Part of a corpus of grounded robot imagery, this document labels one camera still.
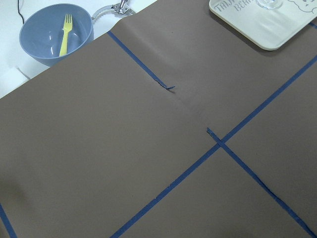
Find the blue plastic bowl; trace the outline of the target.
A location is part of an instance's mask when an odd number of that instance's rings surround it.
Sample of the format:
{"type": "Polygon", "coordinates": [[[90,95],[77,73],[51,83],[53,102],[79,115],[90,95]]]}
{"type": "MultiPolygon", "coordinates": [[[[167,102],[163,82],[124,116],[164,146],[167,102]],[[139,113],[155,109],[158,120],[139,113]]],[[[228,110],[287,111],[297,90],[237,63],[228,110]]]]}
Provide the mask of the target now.
{"type": "Polygon", "coordinates": [[[23,51],[46,66],[55,65],[93,39],[90,14],[84,8],[69,3],[54,4],[38,10],[26,20],[19,34],[23,51]],[[72,16],[73,27],[68,33],[67,54],[60,56],[67,14],[72,16]]]}

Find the metal clamp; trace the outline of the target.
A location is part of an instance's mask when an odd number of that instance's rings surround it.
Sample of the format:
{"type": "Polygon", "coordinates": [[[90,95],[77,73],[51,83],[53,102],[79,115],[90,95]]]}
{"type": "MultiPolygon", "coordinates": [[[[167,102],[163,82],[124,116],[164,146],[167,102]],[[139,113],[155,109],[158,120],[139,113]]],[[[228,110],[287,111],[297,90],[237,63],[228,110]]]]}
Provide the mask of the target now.
{"type": "Polygon", "coordinates": [[[121,0],[119,3],[107,5],[98,9],[91,17],[94,21],[106,11],[111,11],[119,15],[134,15],[136,12],[128,5],[128,0],[121,0]]]}

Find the yellow plastic fork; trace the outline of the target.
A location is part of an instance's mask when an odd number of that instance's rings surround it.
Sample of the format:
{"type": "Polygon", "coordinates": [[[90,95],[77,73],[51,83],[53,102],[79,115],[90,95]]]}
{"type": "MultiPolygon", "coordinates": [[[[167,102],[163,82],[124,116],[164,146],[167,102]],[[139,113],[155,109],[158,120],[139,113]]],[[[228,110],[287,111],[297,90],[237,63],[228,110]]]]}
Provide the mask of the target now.
{"type": "Polygon", "coordinates": [[[72,15],[66,14],[63,25],[63,38],[61,42],[59,56],[63,56],[67,54],[67,44],[68,44],[68,34],[72,31],[73,23],[72,23],[72,15]]]}

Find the cream bear tray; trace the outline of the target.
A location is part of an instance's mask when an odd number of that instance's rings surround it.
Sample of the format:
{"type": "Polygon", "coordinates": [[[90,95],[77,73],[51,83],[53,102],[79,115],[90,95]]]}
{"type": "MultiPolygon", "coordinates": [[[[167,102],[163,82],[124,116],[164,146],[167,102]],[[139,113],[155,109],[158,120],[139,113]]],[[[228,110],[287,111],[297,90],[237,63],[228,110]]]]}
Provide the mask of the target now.
{"type": "Polygon", "coordinates": [[[284,0],[265,9],[255,0],[211,0],[209,9],[264,50],[273,51],[317,17],[315,0],[284,0]]]}

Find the clear wine glass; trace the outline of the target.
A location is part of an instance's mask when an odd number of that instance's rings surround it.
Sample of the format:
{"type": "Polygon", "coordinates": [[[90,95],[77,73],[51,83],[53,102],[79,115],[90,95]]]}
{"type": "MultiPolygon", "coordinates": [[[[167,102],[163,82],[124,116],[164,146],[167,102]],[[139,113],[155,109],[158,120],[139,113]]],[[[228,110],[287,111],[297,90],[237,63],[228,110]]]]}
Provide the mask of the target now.
{"type": "Polygon", "coordinates": [[[256,0],[256,3],[267,10],[274,10],[278,9],[282,6],[283,1],[282,0],[256,0]]]}

